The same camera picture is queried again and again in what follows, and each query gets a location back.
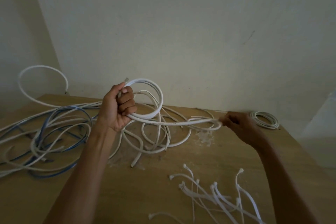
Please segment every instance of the person's left arm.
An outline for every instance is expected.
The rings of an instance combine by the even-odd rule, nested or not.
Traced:
[[[44,224],[93,222],[100,184],[117,131],[136,112],[131,87],[115,85],[105,95],[94,125],[73,173],[65,183]],[[119,91],[124,93],[117,98]]]

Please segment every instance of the person's right hand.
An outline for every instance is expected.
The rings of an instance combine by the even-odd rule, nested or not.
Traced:
[[[268,142],[266,135],[247,113],[228,112],[219,121],[230,128],[243,142],[260,150]]]

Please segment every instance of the forearm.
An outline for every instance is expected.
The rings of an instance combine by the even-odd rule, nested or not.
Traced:
[[[276,222],[318,223],[268,139],[263,141],[263,146],[257,152],[267,175]]]
[[[73,173],[67,180],[44,224],[92,223],[111,146],[116,133],[97,123]]]

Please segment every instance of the person's right arm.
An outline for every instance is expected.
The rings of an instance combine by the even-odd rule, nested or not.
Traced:
[[[258,152],[271,190],[277,224],[319,223],[301,197],[274,146],[249,115],[229,112],[219,120]]]

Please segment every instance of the table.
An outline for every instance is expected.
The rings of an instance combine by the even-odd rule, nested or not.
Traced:
[[[97,101],[96,99],[58,96],[46,94],[39,100],[54,105],[70,105]],[[172,107],[186,117],[191,115],[207,115],[202,110]],[[0,127],[20,120],[24,117],[48,110],[48,107],[29,103],[25,107],[9,113],[0,120]],[[148,112],[139,107],[139,113]],[[223,113],[211,111],[217,118]],[[29,126],[39,126],[36,120]],[[133,123],[129,130],[140,135],[139,124]],[[155,135],[153,126],[146,127],[149,138]],[[172,143],[184,138],[188,129],[171,127]],[[301,189],[305,198],[311,202],[313,209],[323,223],[334,223],[336,206],[336,185],[315,161],[302,149],[289,133],[282,127],[278,130],[263,129],[278,147],[284,162]],[[261,161],[250,146],[241,142],[228,128],[221,128],[211,135],[197,134],[193,130],[190,138],[180,146],[169,148],[167,152],[153,155],[142,155],[137,166],[131,168],[132,159],[137,152],[122,141],[120,150],[108,163],[101,186],[96,210],[95,223],[175,223],[166,216],[157,216],[148,220],[149,213],[169,212],[185,223],[192,223],[191,198],[179,190],[178,184],[183,178],[172,181],[168,176],[185,173],[185,163],[200,179],[200,185],[210,192],[210,185],[218,182],[218,188],[224,195],[237,197],[235,175],[242,167],[245,171],[240,175],[239,184],[254,198],[263,221],[275,223],[270,190]],[[0,145],[0,153],[10,144]],[[15,151],[27,149],[28,138],[15,142]],[[50,167],[68,163],[79,156],[80,147],[67,153],[57,154],[55,163],[41,164]],[[48,179],[35,179],[27,171],[19,171],[0,179],[0,215],[2,223],[41,223],[48,210],[68,179],[72,170]],[[253,213],[252,204],[242,196],[244,209]],[[231,223],[223,213],[214,213],[221,223]],[[240,214],[233,216],[241,222]],[[195,206],[195,217],[198,223],[213,223],[204,210]],[[245,217],[245,223],[256,223]]]

